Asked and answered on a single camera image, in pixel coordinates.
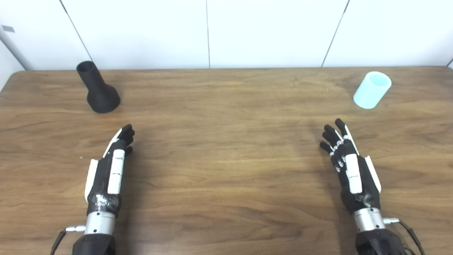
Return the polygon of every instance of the robotic arm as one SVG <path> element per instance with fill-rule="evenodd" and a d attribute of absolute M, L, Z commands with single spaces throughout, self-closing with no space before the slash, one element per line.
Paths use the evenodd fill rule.
<path fill-rule="evenodd" d="M 88 203 L 86 225 L 70 226 L 60 232 L 52 247 L 55 253 L 66 232 L 84 232 L 72 248 L 73 255 L 114 255 L 115 219 L 121 209 L 121 180 L 124 159 L 132 152 L 135 131 L 130 124 L 120 129 L 110 141 L 101 160 L 91 160 L 85 199 Z"/>
<path fill-rule="evenodd" d="M 362 157 L 354 143 L 349 129 L 341 119 L 335 121 L 341 135 L 331 126 L 324 126 L 320 147 L 327 151 L 330 160 L 338 172 L 342 187 L 341 199 L 349 213 L 354 217 L 358 234 L 356 249 L 359 255 L 404 255 L 405 248 L 401 239 L 390 230 L 386 224 L 399 222 L 409 232 L 420 248 L 419 241 L 412 229 L 396 218 L 381 216 L 379 194 L 381 183 L 370 156 Z"/>

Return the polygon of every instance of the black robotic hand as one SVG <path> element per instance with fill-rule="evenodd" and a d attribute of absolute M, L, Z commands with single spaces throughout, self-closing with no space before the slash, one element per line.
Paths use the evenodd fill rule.
<path fill-rule="evenodd" d="M 364 208 L 381 208 L 379 193 L 381 183 L 370 156 L 360 156 L 349 129 L 341 119 L 335 124 L 341 135 L 330 125 L 324 126 L 322 149 L 329 153 L 338 172 L 342 186 L 341 199 L 346 209 L 353 213 Z"/>
<path fill-rule="evenodd" d="M 110 140 L 102 159 L 92 159 L 88 168 L 85 199 L 87 223 L 60 232 L 50 251 L 55 253 L 67 232 L 84 232 L 72 248 L 73 255 L 115 255 L 115 219 L 121 208 L 120 190 L 124 160 L 132 152 L 135 131 L 128 124 Z"/>
<path fill-rule="evenodd" d="M 356 249 L 359 255 L 404 255 L 401 239 L 386 229 L 381 216 L 381 183 L 369 156 L 360 156 L 349 129 L 341 119 L 335 121 L 341 135 L 325 125 L 320 146 L 327 151 L 338 172 L 341 199 L 357 226 Z"/>

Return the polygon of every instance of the black cable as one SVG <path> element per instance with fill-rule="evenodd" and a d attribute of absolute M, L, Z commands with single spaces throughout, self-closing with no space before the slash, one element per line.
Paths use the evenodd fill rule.
<path fill-rule="evenodd" d="M 61 240 L 63 240 L 63 237 L 65 235 L 66 235 L 66 229 L 64 229 L 63 231 L 60 232 L 60 234 L 58 234 L 57 239 L 53 243 L 52 249 L 50 250 L 50 255 L 54 255 L 55 254 L 55 251 L 57 250 L 58 245 L 60 245 Z"/>
<path fill-rule="evenodd" d="M 406 225 L 406 223 L 404 223 L 402 221 L 399 221 L 399 223 L 407 230 L 407 233 L 410 235 L 410 237 L 412 237 L 412 240 L 414 240 L 415 245 L 417 245 L 418 249 L 420 250 L 420 254 L 426 255 L 426 253 L 424 252 L 424 250 L 422 248 L 422 244 L 420 243 L 419 239 L 417 238 L 417 235 L 415 234 L 414 230 L 409 228 L 409 226 Z"/>

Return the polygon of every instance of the light blue cylinder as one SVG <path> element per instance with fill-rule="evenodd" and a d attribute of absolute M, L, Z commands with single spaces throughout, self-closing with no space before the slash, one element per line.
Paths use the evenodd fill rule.
<path fill-rule="evenodd" d="M 354 102 L 364 108 L 372 109 L 392 86 L 390 78 L 380 72 L 369 72 L 354 94 Z"/>

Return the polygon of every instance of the wood grain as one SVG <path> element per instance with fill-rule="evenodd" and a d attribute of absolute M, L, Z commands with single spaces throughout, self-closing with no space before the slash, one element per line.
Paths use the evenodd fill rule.
<path fill-rule="evenodd" d="M 393 87 L 372 110 L 352 95 L 369 71 Z M 46 254 L 84 224 L 89 161 L 135 130 L 116 226 L 120 255 L 353 255 L 355 225 L 318 148 L 342 118 L 381 179 L 384 216 L 427 254 L 453 250 L 453 70 L 112 70 L 96 114 L 75 71 L 16 73 L 0 93 L 0 254 Z M 391 226 L 415 249 L 399 226 Z M 70 254 L 68 234 L 57 254 Z"/>

